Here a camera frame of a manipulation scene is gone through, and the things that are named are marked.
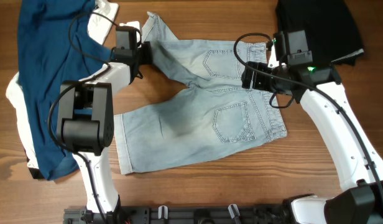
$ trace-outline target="blue t-shirt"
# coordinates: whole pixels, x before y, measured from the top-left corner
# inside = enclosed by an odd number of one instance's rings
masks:
[[[60,93],[65,80],[90,76],[102,63],[83,57],[71,48],[68,28],[72,19],[82,12],[91,12],[95,0],[23,0],[17,30],[19,83],[34,143],[37,162],[47,180],[63,177],[78,169],[72,154],[60,149],[51,140],[47,119],[51,104]],[[106,60],[109,49],[87,34],[89,16],[73,24],[71,37],[82,51]],[[58,105],[52,116],[56,132]]]

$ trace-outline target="green led light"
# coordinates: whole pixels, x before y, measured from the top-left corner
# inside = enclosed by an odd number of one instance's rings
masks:
[[[308,67],[308,70],[309,70],[310,72],[314,71],[314,69],[316,69],[316,67]]]

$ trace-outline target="denim hem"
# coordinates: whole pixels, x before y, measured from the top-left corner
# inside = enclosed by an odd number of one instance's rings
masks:
[[[147,19],[146,23],[142,27],[142,42],[146,40],[150,31],[153,29],[154,23],[155,23],[155,19],[154,19],[155,14],[151,12],[147,12],[147,14],[149,15],[149,18]]]
[[[127,146],[127,139],[125,136],[123,115],[114,115],[114,136],[116,138],[116,146],[118,153],[119,168],[121,174],[130,174],[134,172],[132,169],[131,158]]]

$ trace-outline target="back pocket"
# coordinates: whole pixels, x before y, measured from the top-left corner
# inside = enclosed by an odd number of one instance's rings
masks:
[[[240,64],[234,56],[234,50],[209,50],[203,65],[212,77],[241,79]]]
[[[256,139],[245,101],[215,110],[213,129],[223,143]]]

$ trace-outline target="black cloth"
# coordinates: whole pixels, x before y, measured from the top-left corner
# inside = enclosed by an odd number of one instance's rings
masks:
[[[305,30],[313,64],[331,61],[363,49],[354,19],[343,0],[279,0],[279,31]],[[335,63],[354,65],[357,54]]]

